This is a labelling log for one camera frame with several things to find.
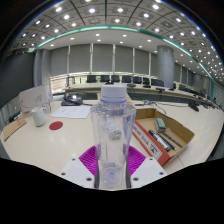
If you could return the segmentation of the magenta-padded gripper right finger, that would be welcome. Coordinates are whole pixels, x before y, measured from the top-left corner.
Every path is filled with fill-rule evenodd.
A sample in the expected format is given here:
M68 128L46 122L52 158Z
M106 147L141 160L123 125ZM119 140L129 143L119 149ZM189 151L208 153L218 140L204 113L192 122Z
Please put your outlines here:
M126 186L140 188L167 175L154 157L146 157L130 146L126 166Z

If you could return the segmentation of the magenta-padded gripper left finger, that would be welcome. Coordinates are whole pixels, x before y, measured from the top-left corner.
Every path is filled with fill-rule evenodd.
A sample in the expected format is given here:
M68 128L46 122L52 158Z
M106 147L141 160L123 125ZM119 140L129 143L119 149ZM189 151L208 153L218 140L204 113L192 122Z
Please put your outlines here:
M60 171L59 176L84 188L95 187L97 173L96 148L87 149L80 157L72 158Z

